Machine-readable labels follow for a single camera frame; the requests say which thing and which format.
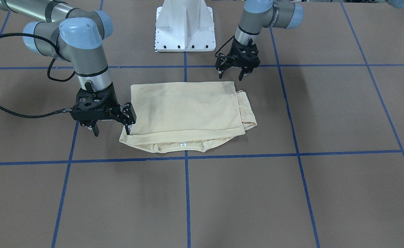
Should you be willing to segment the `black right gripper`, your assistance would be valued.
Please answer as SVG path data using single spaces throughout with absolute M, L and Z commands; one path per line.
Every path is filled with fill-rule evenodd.
M 115 120 L 123 124 L 127 135 L 136 123 L 133 105 L 130 102 L 125 105 L 118 103 L 113 83 L 101 91 L 94 91 L 92 84 L 86 83 L 85 89 L 80 89 L 76 95 L 71 116 L 81 125 L 90 127 L 95 137 L 100 133 L 97 125 L 100 120 Z

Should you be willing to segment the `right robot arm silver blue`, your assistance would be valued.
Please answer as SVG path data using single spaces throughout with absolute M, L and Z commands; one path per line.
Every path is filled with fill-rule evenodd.
M 80 89 L 75 104 L 43 115 L 24 115 L 0 106 L 0 110 L 21 118 L 38 119 L 61 113 L 70 113 L 81 126 L 99 135 L 97 122 L 114 120 L 124 125 L 126 134 L 136 122 L 131 103 L 118 103 L 109 65 L 104 53 L 103 40 L 113 33 L 113 22 L 104 11 L 84 11 L 57 0 L 0 0 L 0 10 L 22 14 L 33 19 L 20 33 L 4 33 L 0 38 L 21 36 L 27 48 L 37 54 L 51 57 L 47 70 L 55 60 L 72 63 Z

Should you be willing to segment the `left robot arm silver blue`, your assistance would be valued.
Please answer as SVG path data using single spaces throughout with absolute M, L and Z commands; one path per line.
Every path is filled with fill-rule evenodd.
M 302 5 L 291 1 L 247 0 L 236 32 L 215 52 L 215 68 L 222 79 L 231 67 L 240 68 L 241 81 L 261 61 L 256 42 L 262 28 L 297 28 L 304 16 Z

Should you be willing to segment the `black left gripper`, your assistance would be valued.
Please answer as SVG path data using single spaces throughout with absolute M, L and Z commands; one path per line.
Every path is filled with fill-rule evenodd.
M 232 41 L 232 45 L 229 53 L 221 53 L 220 50 L 230 41 Z M 259 51 L 253 38 L 246 38 L 245 44 L 241 44 L 234 37 L 231 37 L 215 52 L 215 68 L 218 71 L 219 77 L 223 77 L 224 71 L 227 69 L 237 67 L 241 68 L 238 79 L 242 81 L 247 72 L 253 71 L 253 69 L 260 65 L 258 53 Z

